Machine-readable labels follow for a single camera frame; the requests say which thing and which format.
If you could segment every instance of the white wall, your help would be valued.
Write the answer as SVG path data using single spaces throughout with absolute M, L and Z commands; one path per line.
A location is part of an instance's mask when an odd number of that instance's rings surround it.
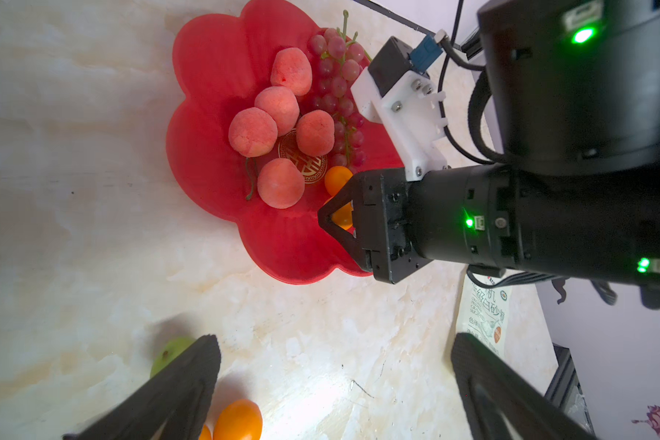
M 550 283 L 537 286 L 553 343 L 572 351 L 597 437 L 657 439 L 646 424 L 648 406 L 660 406 L 660 311 L 641 304 L 638 287 L 612 285 L 616 305 L 604 304 L 589 281 L 568 279 L 567 299 Z
M 444 29 L 452 36 L 452 25 L 458 10 L 458 0 L 372 0 L 389 11 L 401 15 L 427 30 L 437 32 Z M 476 12 L 487 0 L 465 0 L 459 20 L 456 42 L 463 43 L 477 28 Z

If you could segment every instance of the gold emblem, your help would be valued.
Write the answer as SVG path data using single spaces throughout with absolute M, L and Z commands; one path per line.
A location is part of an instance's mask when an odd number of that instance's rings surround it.
M 290 133 L 279 137 L 276 140 L 276 145 L 279 149 L 279 157 L 290 159 L 296 165 L 303 179 L 305 179 L 305 184 L 315 183 L 325 176 L 328 168 L 327 155 L 315 158 L 301 153 L 296 144 L 295 128 Z

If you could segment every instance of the bunch of grapes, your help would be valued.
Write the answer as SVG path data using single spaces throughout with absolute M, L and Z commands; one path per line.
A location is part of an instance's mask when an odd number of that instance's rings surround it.
M 347 38 L 349 13 L 343 11 L 343 30 L 328 28 L 321 34 L 313 35 L 308 41 L 310 51 L 319 57 L 313 75 L 313 92 L 309 110 L 325 110 L 335 119 L 335 145 L 329 154 L 329 167 L 341 165 L 355 172 L 366 155 L 361 150 L 364 135 L 360 128 L 364 118 L 357 111 L 350 86 L 362 72 L 360 62 L 366 56 L 361 44 L 357 43 L 355 32 L 352 40 Z

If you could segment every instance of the white packet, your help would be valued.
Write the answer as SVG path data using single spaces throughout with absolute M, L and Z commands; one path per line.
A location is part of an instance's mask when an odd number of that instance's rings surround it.
M 500 281 L 498 278 L 481 275 L 475 275 L 475 277 L 485 285 L 494 285 Z M 465 275 L 462 298 L 459 300 L 456 331 L 473 334 L 476 339 L 503 359 L 510 296 L 510 286 L 484 289 L 476 286 Z

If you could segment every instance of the white bracket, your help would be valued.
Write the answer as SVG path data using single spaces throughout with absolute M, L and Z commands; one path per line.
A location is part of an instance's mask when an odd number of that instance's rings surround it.
M 406 169 L 406 181 L 422 180 L 428 171 L 444 170 L 448 163 L 435 146 L 445 136 L 447 120 L 440 117 L 438 102 L 444 92 L 428 78 L 409 70 L 382 98 L 369 69 L 352 85 L 357 109 L 368 120 L 384 124 Z

